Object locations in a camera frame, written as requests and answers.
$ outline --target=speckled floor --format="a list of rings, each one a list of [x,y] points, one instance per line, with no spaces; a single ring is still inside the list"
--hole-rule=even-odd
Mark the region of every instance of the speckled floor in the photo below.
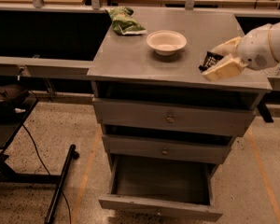
[[[62,170],[69,146],[77,146],[80,158],[72,162],[64,187],[71,223],[208,223],[102,209],[98,197],[107,193],[110,170],[91,98],[68,101],[39,102],[25,126],[52,174]],[[271,110],[274,123],[256,117],[212,178],[215,207],[224,213],[217,224],[280,224],[280,108]],[[8,164],[16,171],[45,173],[24,129],[18,132],[7,154]],[[44,223],[52,195],[53,186],[0,183],[0,224]],[[70,223],[63,197],[54,223]]]

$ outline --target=gray cabinet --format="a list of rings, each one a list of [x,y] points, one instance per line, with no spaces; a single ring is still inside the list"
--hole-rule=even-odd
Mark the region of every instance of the gray cabinet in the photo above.
[[[106,209],[216,221],[211,178],[271,89],[266,76],[210,82],[198,69],[206,51],[242,34],[231,14],[138,7],[147,31],[183,33],[188,44],[171,57],[146,36],[110,29],[88,72],[93,106],[110,164]]]
[[[103,208],[216,221],[210,178],[255,117],[258,90],[95,80],[111,184]]]

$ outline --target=open drawer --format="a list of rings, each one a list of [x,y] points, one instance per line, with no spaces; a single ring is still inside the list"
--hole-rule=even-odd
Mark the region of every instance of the open drawer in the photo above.
[[[117,156],[104,209],[217,221],[206,163]]]

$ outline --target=cabinet top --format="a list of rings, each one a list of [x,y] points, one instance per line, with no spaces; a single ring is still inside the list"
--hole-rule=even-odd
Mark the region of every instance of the cabinet top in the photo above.
[[[206,52],[244,33],[230,13],[190,11],[184,8],[133,7],[133,18],[147,29],[146,35],[117,35],[110,27],[91,63],[88,75],[95,79],[133,79],[171,82],[191,87],[270,90],[263,74],[244,70],[238,77],[208,81],[198,66]],[[147,36],[158,30],[179,32],[187,45],[168,57],[158,55],[147,44]]]

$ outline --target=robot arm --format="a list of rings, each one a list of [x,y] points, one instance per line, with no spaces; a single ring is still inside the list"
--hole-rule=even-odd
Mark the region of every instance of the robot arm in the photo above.
[[[280,22],[261,26],[244,37],[235,37],[213,48],[211,53],[222,59],[207,66],[206,70],[204,68],[203,76],[209,80],[235,77],[245,68],[263,70],[275,67],[280,64]]]

